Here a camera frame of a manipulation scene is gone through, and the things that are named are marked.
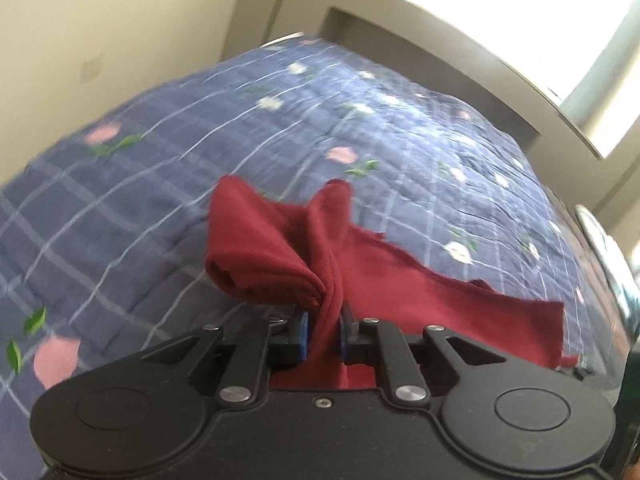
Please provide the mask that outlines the beige window desk cabinet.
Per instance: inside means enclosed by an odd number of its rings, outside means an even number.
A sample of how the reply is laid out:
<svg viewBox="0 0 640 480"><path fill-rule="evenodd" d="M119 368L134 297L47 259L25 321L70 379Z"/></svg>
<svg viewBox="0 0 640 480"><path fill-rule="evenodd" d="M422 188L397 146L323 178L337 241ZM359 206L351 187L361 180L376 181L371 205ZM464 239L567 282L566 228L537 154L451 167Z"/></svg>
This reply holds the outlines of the beige window desk cabinet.
<svg viewBox="0 0 640 480"><path fill-rule="evenodd" d="M404 0L316 1L323 36L474 106L518 141L559 196L610 214L638 200L637 126L602 157L531 82L433 14Z"/></svg>

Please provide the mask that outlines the white wall socket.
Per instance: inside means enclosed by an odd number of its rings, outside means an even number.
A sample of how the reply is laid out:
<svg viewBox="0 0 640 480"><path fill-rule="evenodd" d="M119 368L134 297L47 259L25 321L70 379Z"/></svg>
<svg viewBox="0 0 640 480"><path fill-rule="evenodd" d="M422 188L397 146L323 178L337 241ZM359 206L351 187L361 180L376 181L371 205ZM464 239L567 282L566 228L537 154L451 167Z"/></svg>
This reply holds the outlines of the white wall socket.
<svg viewBox="0 0 640 480"><path fill-rule="evenodd" d="M103 60L100 56L89 58L81 64L80 82L86 84L98 78L102 73Z"/></svg>

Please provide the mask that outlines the beige left wardrobe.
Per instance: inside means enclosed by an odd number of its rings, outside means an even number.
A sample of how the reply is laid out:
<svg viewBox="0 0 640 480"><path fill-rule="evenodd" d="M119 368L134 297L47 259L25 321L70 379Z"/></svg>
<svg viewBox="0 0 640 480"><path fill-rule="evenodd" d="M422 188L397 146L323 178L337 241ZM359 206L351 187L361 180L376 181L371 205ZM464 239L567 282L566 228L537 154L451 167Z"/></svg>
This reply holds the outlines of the beige left wardrobe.
<svg viewBox="0 0 640 480"><path fill-rule="evenodd" d="M319 36L336 0L236 0L221 57L233 58L293 32Z"/></svg>

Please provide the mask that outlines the window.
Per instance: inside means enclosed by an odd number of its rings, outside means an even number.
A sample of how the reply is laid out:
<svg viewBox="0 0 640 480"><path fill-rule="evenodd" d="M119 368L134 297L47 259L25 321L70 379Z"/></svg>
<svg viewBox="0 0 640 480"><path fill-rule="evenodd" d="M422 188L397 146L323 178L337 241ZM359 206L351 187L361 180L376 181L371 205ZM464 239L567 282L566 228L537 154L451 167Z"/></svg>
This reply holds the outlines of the window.
<svg viewBox="0 0 640 480"><path fill-rule="evenodd" d="M601 157L639 116L639 0L405 0L505 62Z"/></svg>

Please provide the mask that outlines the light floral pillow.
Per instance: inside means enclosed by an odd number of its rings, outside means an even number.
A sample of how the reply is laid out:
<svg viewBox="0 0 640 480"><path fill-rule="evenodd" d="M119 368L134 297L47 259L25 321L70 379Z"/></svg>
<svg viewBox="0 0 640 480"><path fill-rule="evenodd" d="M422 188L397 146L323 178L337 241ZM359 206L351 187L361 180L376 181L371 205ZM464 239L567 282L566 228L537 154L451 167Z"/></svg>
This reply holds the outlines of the light floral pillow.
<svg viewBox="0 0 640 480"><path fill-rule="evenodd" d="M600 261L623 321L631 333L638 333L639 284L636 274L628 266L620 246L589 209L577 205L575 214L592 251Z"/></svg>

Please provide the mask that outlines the red long sleeve shirt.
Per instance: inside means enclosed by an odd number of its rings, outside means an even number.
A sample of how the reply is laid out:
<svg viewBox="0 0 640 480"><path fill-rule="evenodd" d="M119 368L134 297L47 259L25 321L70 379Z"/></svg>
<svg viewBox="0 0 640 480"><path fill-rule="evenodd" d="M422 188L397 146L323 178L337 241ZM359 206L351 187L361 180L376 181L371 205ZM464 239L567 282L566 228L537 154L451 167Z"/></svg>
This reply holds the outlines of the red long sleeve shirt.
<svg viewBox="0 0 640 480"><path fill-rule="evenodd" d="M205 267L227 294L252 304L306 309L308 356L272 375L282 389L363 389L373 370L338 355L342 307L380 318L406 334L439 324L542 367L574 367L563 351L564 306L499 294L482 280L439 274L350 220L352 188L329 181L308 203L270 202L238 177L212 194Z"/></svg>

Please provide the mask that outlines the blue plaid floral quilt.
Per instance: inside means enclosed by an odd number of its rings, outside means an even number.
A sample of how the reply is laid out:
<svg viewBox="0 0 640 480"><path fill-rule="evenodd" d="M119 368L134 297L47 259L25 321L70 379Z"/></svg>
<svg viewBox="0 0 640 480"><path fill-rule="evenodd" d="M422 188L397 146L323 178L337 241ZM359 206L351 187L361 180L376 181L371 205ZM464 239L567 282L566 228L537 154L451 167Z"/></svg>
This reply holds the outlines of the blue plaid floral quilt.
<svg viewBox="0 0 640 480"><path fill-rule="evenodd" d="M235 174L297 203L354 188L352 218L431 269L499 292L560 300L567 352L614 387L628 340L568 213L524 152L465 102L308 38L168 81L78 130L1 190L1 474L35 479L29 434L42 393L32 360L61 336L81 370L253 309L206 276L210 192Z"/></svg>

